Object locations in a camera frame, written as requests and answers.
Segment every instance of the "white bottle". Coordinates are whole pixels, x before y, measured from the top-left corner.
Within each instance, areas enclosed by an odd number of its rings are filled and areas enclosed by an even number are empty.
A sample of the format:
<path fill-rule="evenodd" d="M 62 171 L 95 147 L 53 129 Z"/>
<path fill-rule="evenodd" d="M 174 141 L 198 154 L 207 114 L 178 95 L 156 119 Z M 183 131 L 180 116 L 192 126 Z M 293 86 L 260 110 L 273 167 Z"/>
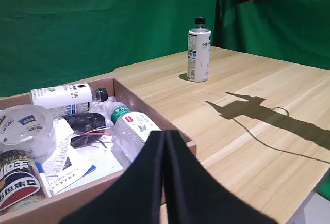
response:
<path fill-rule="evenodd" d="M 53 118 L 88 112 L 93 104 L 107 101 L 106 88 L 93 89 L 88 84 L 74 84 L 34 89 L 31 103 L 49 109 Z"/>
<path fill-rule="evenodd" d="M 196 27 L 188 33 L 188 80 L 203 82 L 208 79 L 211 31 L 204 28 L 205 18 L 195 18 Z"/>
<path fill-rule="evenodd" d="M 114 123 L 114 141 L 132 162 L 147 141 L 149 133 L 160 131 L 160 128 L 145 113 L 133 112 L 121 102 L 114 102 L 107 107 Z"/>

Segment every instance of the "red wire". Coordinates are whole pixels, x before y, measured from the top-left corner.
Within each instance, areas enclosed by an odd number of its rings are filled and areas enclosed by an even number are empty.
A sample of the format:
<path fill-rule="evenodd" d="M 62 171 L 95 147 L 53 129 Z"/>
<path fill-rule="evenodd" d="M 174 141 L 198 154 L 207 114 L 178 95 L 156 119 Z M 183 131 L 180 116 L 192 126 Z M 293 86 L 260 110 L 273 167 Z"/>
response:
<path fill-rule="evenodd" d="M 109 134 L 109 133 L 84 133 L 82 135 L 112 135 L 112 134 Z"/>

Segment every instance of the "black bottle cap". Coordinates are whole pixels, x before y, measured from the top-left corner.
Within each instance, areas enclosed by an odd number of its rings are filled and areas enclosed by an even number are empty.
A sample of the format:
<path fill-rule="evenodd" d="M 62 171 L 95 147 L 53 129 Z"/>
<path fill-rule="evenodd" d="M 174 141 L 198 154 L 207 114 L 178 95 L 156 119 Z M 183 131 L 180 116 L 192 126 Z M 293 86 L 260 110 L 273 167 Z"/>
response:
<path fill-rule="evenodd" d="M 203 17 L 195 18 L 195 24 L 205 24 L 205 18 Z"/>
<path fill-rule="evenodd" d="M 98 92 L 100 93 L 100 102 L 104 102 L 108 100 L 107 88 L 98 88 Z"/>

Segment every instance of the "booklet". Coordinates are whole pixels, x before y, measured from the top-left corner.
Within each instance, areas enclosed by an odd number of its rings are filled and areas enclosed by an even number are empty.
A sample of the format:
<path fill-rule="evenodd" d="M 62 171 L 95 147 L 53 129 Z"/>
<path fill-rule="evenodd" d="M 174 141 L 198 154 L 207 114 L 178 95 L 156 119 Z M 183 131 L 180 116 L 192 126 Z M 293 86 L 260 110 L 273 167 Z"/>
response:
<path fill-rule="evenodd" d="M 96 167 L 92 163 L 81 156 L 72 146 L 69 146 L 63 170 L 57 174 L 47 174 L 46 176 L 56 195 L 95 169 Z"/>

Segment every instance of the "green label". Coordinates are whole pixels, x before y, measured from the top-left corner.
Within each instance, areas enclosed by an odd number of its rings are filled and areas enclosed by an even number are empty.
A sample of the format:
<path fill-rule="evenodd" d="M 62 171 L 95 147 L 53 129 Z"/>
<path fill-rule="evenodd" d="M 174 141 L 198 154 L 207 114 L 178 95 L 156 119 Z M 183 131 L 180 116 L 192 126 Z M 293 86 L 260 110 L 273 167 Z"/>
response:
<path fill-rule="evenodd" d="M 127 107 L 119 107 L 117 109 L 114 110 L 114 112 L 111 115 L 111 121 L 115 124 L 118 120 L 118 118 L 125 114 L 125 113 L 129 113 L 130 109 Z"/>

